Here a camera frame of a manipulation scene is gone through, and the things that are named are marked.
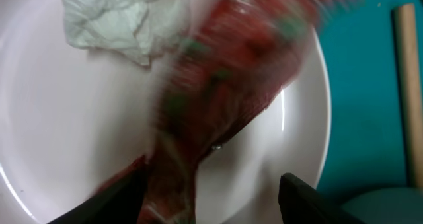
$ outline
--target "white plate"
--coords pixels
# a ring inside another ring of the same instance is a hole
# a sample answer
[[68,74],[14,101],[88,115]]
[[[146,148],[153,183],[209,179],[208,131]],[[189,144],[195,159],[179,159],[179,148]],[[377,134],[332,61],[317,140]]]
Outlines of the white plate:
[[[68,46],[62,11],[60,0],[0,0],[0,223],[55,219],[143,149],[151,76]],[[201,165],[199,224],[281,223],[280,175],[317,185],[330,91],[313,39],[298,79]]]

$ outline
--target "black object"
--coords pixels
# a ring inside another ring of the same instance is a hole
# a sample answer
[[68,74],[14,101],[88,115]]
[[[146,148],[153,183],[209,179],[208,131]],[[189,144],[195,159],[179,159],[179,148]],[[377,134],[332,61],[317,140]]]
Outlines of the black object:
[[[135,169],[50,224],[136,224],[147,186],[146,176],[144,170]],[[278,201],[284,224],[364,224],[293,174],[281,177]]]
[[364,224],[293,174],[284,174],[279,184],[279,206],[285,224]]

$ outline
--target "candy wrapper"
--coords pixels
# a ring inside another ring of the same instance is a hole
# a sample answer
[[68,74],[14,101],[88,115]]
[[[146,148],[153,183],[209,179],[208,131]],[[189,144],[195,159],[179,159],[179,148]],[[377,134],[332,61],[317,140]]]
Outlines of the candy wrapper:
[[137,162],[148,170],[139,224],[195,223],[199,163],[298,74],[312,26],[339,2],[220,0],[183,40],[159,99],[153,156]]

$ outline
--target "teal surface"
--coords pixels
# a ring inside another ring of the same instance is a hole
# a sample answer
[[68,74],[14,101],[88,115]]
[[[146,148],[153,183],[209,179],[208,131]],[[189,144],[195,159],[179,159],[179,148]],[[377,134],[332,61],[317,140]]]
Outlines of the teal surface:
[[332,133],[317,190],[343,202],[382,187],[406,186],[391,11],[414,3],[423,55],[420,0],[364,0],[320,35],[332,92]]

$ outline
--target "teal tablecloth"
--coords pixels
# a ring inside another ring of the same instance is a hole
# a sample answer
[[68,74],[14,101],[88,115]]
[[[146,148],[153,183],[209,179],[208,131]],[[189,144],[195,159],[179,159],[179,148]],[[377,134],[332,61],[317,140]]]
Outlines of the teal tablecloth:
[[414,3],[423,55],[420,0],[364,0],[321,32],[332,90],[332,133],[317,190],[338,202],[368,190],[406,186],[391,11]]

